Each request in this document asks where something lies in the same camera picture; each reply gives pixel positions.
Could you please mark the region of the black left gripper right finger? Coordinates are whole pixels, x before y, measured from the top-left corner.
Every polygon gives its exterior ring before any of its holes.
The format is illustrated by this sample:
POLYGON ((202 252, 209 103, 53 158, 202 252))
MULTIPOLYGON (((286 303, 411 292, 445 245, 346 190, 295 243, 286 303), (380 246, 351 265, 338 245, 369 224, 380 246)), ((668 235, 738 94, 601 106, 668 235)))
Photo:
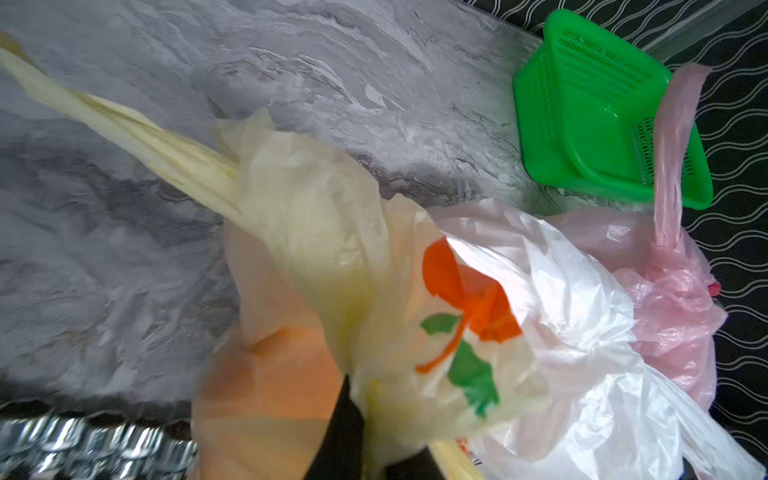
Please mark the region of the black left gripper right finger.
POLYGON ((444 480, 444 476, 428 447, 417 454, 389 465, 385 469, 387 480, 444 480))

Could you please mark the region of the pink plastic bag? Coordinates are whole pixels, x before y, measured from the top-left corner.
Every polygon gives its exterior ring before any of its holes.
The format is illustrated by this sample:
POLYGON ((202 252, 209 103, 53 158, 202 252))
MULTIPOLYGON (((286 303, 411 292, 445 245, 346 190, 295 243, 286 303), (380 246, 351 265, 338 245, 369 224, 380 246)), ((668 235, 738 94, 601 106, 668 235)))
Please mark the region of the pink plastic bag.
POLYGON ((681 176, 709 73, 700 64, 683 65, 661 100, 651 214, 592 207, 547 220, 619 282, 634 305, 633 349, 703 410, 716 395, 714 334, 727 314, 714 299, 721 286, 709 261, 682 226, 681 176))

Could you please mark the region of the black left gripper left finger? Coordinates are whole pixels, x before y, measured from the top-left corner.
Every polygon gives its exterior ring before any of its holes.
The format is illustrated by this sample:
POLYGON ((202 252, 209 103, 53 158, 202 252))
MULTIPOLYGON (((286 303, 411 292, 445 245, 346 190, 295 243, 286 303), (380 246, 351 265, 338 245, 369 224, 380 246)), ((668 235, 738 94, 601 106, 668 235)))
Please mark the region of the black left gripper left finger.
POLYGON ((350 398, 350 379, 344 382, 320 448, 305 480, 360 480, 364 421, 350 398))

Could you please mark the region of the yellow plastic bag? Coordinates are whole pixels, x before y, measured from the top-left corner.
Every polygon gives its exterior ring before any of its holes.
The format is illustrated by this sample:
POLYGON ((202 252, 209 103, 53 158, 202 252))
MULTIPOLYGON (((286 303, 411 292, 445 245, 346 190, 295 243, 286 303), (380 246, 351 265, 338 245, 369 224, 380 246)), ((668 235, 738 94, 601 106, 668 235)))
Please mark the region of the yellow plastic bag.
POLYGON ((342 376, 364 421, 363 474, 541 408, 549 386, 502 285, 461 261, 413 201, 381 198, 345 152, 278 131, 266 110, 217 124, 220 149, 48 78, 9 36, 2 67, 264 247, 287 299, 270 332, 242 322, 193 407, 198 479, 285 479, 306 467, 342 376))

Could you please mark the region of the white plastic bag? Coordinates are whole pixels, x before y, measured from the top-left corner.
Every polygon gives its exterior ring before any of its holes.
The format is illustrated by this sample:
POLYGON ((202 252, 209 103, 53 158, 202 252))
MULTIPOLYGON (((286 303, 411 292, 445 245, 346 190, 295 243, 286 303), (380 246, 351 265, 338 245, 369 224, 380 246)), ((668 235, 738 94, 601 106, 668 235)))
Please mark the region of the white plastic bag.
POLYGON ((550 386, 538 412, 474 436, 493 479, 761 479, 765 467, 633 349, 617 280, 549 223, 493 201, 433 207, 459 257, 504 288, 550 386))

